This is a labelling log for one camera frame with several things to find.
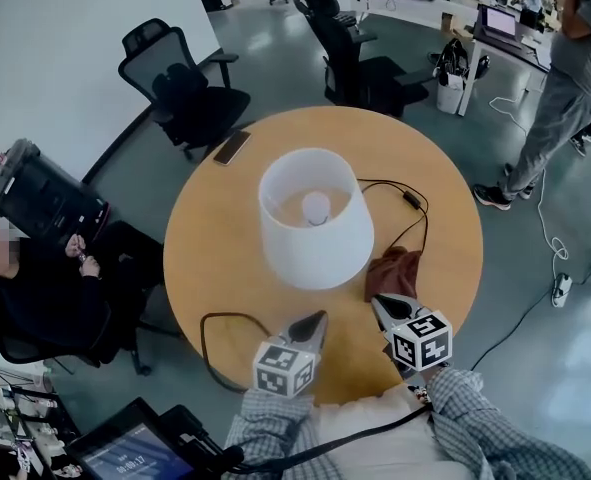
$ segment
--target gray pants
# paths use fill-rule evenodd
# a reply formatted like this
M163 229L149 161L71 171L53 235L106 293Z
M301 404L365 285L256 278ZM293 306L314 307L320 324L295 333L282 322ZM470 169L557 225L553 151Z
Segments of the gray pants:
M508 200L534 185L555 152L591 122L591 96L567 75L551 69L535 122L511 175L500 188Z

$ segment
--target screen displaying time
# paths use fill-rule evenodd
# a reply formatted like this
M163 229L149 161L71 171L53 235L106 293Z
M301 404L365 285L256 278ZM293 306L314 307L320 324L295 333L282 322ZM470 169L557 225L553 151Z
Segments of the screen displaying time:
M144 424L84 458L102 480L175 480L193 468Z

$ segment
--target laptop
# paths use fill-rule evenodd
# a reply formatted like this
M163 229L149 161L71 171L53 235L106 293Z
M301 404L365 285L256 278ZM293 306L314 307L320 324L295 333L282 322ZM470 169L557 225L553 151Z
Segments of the laptop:
M515 37L516 21L511 13L482 7L482 30L484 35L522 49L522 45Z

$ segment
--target background desk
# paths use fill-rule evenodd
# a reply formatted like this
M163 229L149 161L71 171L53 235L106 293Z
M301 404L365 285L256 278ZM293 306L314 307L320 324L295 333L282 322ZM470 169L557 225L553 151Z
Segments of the background desk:
M454 330L475 299L482 271L482 230L470 190L449 158L430 140L390 117L348 107L311 107L271 116L248 128L250 140L228 167L207 158L182 190L166 231L166 289L182 330L197 350L199 322L210 312L239 311L271 332L287 321L325 309L330 323L318 380L318 403L343 403L380 394L400 377L382 349L385 340L370 304L363 302L364 272L327 291L285 285L262 251L259 182L271 163L299 148L327 148L344 157L360 178L407 183L429 200L430 227L417 289L423 304L441 310ZM373 256L419 214L390 187L369 190L375 226ZM421 247L423 226L402 244ZM251 365L262 332L240 318L209 320L212 365L251 385Z
M543 38L544 42L542 44L547 45L550 48L550 36L542 35L532 28L526 27L521 23L516 22L515 37L517 41L520 42L519 48L505 43L504 41L500 41L499 39L494 39L487 36L483 30L482 11L480 8L477 21L475 22L475 29L473 31L473 41L475 43L475 47L473 49L473 56L470 62L470 70L466 80L464 97L462 98L462 102L460 103L459 110L457 112L460 116L466 114L468 102L471 99L471 94L473 92L475 73L477 73L477 65L479 64L479 59L482 56L482 51L484 50L499 55L500 57L503 57L511 62L520 64L521 66L526 66L528 69L530 69L530 78L532 80L529 80L526 90L530 90L534 87L541 87L543 85L543 81L546 78L549 69L540 66L537 62L537 55L535 54L535 51L532 48L521 44L521 41L524 37L533 37L537 38L538 40Z

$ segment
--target baseboard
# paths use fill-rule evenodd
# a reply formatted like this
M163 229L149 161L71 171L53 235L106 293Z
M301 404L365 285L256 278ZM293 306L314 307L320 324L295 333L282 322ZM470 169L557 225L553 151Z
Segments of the baseboard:
M213 55L217 55L219 53L224 53L224 50L222 50L222 48L218 48L213 53L211 53L208 57L206 57L202 62L197 64L197 66L200 69L203 68L204 66L206 66L210 62L210 59ZM99 157L97 162L95 162L93 164L93 166L89 169L89 171L86 173L86 176L84 176L82 178L82 183L85 183L86 185L90 185L90 183L93 181L95 176L97 176L97 174L102 169L102 167L104 167L104 165L106 165L106 162L108 162L111 159L111 157L120 148L120 146L122 144L124 144L124 142L126 142L126 140L146 120L146 118L150 115L150 113L152 111L153 111L152 105L149 105L148 107L146 107L142 111L142 113L140 115L138 115L133 120L133 122L126 127L126 129L122 133L119 134L119 136L113 141L113 143L110 146L108 146L106 151L104 151L104 153L102 153L102 156Z

